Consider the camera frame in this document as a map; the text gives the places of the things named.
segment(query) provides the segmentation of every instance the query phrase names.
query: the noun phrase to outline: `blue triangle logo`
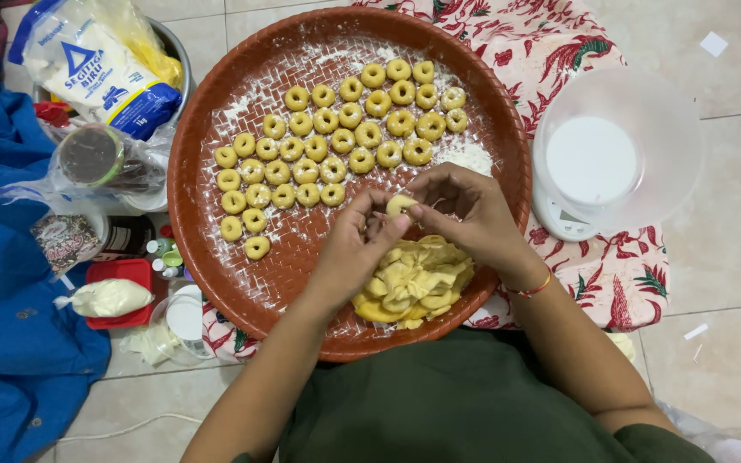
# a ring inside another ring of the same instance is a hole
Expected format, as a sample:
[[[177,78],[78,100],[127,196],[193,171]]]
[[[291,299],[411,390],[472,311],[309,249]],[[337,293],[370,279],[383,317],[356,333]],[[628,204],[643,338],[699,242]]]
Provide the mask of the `blue triangle logo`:
[[[94,54],[96,54],[96,51],[94,50],[77,47],[76,45],[68,44],[67,42],[62,42],[62,49],[67,58],[67,76],[69,78],[79,73],[81,68],[87,64],[91,58],[93,58]]]

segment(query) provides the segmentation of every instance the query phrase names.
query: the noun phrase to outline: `red string bracelet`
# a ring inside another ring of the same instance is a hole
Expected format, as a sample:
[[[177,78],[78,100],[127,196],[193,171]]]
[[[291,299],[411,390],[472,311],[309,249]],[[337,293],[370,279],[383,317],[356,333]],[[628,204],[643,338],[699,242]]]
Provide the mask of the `red string bracelet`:
[[[551,270],[550,267],[548,267],[548,278],[545,279],[545,283],[542,283],[542,286],[540,286],[537,289],[531,289],[528,291],[516,291],[510,288],[506,288],[508,291],[513,292],[514,294],[519,294],[521,297],[525,299],[530,299],[530,297],[533,294],[536,294],[537,292],[540,292],[541,290],[545,289],[546,286],[548,286],[548,283],[551,282],[551,278],[553,277],[553,270]]]

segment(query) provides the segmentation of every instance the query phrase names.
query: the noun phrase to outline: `woven plastic tray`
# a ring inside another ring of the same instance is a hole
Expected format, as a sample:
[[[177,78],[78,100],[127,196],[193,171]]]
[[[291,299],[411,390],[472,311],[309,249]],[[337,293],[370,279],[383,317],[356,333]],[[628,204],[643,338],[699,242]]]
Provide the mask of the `woven plastic tray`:
[[[310,209],[297,204],[287,211],[267,207],[268,228],[262,235],[271,240],[271,250],[261,260],[250,261],[243,249],[247,233],[234,243],[219,236],[225,212],[214,182],[219,167],[213,150],[232,144],[242,131],[261,137],[265,114],[287,119],[291,111],[283,96],[292,86],[310,90],[324,83],[337,90],[342,79],[358,76],[362,65],[384,64],[392,58],[404,58],[411,65],[433,60],[439,92],[450,86],[465,89],[468,129],[460,135],[447,132],[434,143],[435,153],[461,138],[478,143],[491,155],[491,174],[498,179],[516,224],[524,230],[528,222],[531,171],[522,123],[505,86],[461,41],[424,21],[376,8],[329,8],[273,24],[233,48],[205,77],[180,121],[168,175],[170,216],[191,274],[217,309],[259,340],[304,289],[329,224],[342,209],[323,204]],[[389,87],[386,82],[383,88]],[[367,94],[368,90],[360,100],[363,108]],[[333,107],[337,111],[340,105],[337,96]],[[308,114],[314,109],[311,102]],[[415,105],[409,109],[417,117],[423,113]],[[387,137],[384,124],[377,122]],[[347,164],[347,156],[340,156]],[[343,183],[346,202],[369,187],[396,193],[427,167],[403,163],[390,172],[376,165],[369,174],[348,174]],[[450,311],[411,331],[363,321],[348,304],[328,327],[320,358],[347,362],[396,345],[438,339],[476,311],[497,283],[494,271],[478,268]]]

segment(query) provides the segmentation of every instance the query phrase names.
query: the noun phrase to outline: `dark green shirt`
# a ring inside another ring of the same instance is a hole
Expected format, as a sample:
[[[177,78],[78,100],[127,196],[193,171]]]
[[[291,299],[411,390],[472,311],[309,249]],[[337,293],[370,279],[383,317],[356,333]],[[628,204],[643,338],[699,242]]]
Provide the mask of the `dark green shirt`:
[[[247,461],[246,456],[236,463]],[[289,463],[713,463],[660,427],[611,435],[546,384],[524,334],[456,330],[317,367],[279,446]]]

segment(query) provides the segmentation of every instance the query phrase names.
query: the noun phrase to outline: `blue cloth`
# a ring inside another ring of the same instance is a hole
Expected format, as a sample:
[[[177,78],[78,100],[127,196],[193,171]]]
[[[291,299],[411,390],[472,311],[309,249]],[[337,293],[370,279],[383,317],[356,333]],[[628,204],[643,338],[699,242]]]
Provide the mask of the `blue cloth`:
[[[0,186],[45,175],[54,145],[36,123],[31,101],[0,84]],[[43,204],[0,200],[0,461],[16,462],[61,435],[105,374],[110,342],[69,307],[30,226]],[[72,275],[83,284],[83,275]]]

